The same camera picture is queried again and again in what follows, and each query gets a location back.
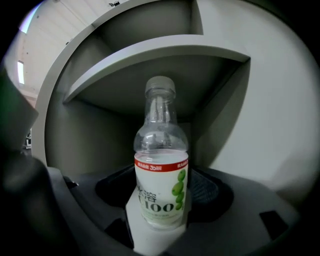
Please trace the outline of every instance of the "water bottle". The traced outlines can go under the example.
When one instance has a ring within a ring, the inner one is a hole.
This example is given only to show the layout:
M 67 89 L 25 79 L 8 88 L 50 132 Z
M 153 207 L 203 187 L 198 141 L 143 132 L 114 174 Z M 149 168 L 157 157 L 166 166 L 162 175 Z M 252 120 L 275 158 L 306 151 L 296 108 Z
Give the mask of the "water bottle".
M 144 124 L 134 139 L 134 165 L 142 217 L 154 230 L 182 221 L 188 182 L 188 140 L 177 124 L 174 82 L 148 80 Z

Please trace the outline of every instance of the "curved shelf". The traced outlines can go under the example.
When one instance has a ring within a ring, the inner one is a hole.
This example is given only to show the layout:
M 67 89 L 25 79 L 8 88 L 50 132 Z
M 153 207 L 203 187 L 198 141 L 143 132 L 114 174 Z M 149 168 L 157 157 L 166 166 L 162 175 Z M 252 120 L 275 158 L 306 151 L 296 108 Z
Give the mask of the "curved shelf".
M 168 75 L 177 89 L 177 112 L 187 117 L 219 77 L 249 58 L 244 49 L 218 38 L 190 34 L 154 38 L 98 62 L 75 81 L 64 102 L 77 97 L 120 113 L 143 113 L 147 80 Z

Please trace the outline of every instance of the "plastic bottle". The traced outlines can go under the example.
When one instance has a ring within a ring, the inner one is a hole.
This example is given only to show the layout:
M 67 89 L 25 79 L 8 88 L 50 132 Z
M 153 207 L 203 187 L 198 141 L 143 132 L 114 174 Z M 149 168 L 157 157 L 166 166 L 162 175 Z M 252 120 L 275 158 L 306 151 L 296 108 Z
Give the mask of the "plastic bottle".
M 146 83 L 144 124 L 134 139 L 141 214 L 155 230 L 182 221 L 188 182 L 188 140 L 177 124 L 174 82 L 155 76 Z

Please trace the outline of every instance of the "white label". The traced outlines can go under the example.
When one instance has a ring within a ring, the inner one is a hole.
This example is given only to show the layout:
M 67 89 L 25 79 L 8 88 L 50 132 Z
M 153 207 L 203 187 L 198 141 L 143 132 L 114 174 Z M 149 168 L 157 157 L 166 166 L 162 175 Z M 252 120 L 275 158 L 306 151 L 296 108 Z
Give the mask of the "white label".
M 151 223 L 170 225 L 183 215 L 188 183 L 188 159 L 170 164 L 135 163 L 142 216 Z

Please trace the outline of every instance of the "bottle neck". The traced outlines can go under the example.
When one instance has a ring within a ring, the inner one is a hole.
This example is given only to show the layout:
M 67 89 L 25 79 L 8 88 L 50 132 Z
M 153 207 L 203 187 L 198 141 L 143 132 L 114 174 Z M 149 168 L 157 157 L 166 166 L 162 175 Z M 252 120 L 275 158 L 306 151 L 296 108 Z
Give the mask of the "bottle neck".
M 175 93 L 166 89 L 150 89 L 146 93 L 144 123 L 177 123 Z

